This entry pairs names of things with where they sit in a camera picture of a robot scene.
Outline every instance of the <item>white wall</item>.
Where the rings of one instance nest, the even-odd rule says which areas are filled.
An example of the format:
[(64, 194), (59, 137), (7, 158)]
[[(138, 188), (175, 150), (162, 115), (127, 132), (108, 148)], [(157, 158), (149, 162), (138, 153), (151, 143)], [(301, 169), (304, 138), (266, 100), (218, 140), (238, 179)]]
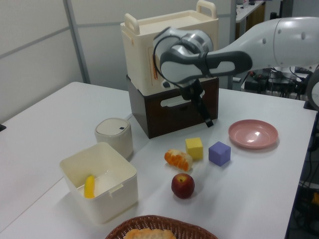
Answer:
[(294, 0), (293, 16), (319, 17), (319, 0)]
[[(219, 46), (231, 42), (235, 32), (235, 0), (211, 0), (220, 18)], [(126, 90), (126, 62), (120, 23), (125, 13), (136, 19), (196, 10), (197, 0), (68, 0), (72, 9), (80, 54), (91, 84)], [(227, 80), (221, 85), (227, 87)]]
[(266, 1), (264, 21), (268, 21), (270, 19), (270, 13), (272, 12), (276, 12), (277, 15), (279, 15), (280, 2), (281, 0)]
[(82, 81), (63, 0), (0, 1), (0, 123)]

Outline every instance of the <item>pink plate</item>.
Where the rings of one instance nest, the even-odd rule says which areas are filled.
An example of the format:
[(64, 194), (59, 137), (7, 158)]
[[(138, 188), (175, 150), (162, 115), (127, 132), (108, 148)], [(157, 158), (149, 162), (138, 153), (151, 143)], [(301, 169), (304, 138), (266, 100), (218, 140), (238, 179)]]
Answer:
[(271, 124), (255, 119), (235, 122), (229, 127), (232, 142), (245, 148), (266, 148), (278, 139), (278, 131)]

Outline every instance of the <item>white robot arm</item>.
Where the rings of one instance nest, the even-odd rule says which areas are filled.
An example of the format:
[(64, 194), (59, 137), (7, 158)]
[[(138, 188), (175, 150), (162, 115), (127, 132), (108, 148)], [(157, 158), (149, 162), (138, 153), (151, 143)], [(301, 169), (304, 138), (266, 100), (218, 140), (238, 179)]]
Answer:
[(269, 20), (255, 25), (232, 44), (217, 51), (213, 51), (212, 41), (200, 30), (168, 27), (154, 38), (153, 44), (153, 61), (158, 72), (178, 86), (183, 98), (191, 100), (207, 126), (212, 126), (200, 98), (203, 90), (198, 79), (277, 66), (318, 64), (319, 18)]

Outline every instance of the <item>brown wooden box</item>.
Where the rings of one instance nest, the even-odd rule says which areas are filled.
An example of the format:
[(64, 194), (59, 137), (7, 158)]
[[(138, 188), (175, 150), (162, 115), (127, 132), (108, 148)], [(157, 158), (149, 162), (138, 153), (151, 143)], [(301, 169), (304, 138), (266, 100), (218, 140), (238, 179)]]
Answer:
[[(178, 89), (143, 96), (127, 76), (132, 113), (146, 135), (154, 138), (199, 123), (203, 123), (201, 115), (191, 102), (174, 107), (162, 107), (162, 100), (180, 96)], [(201, 82), (205, 94), (203, 101), (211, 119), (218, 118), (218, 87), (219, 79), (214, 78)]]

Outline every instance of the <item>toy apple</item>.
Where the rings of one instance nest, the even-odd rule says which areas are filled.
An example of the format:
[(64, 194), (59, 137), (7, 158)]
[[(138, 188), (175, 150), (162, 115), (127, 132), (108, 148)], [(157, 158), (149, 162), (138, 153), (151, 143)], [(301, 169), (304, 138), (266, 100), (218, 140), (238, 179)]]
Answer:
[(189, 198), (195, 189), (194, 179), (187, 173), (179, 173), (173, 177), (171, 190), (182, 199)]

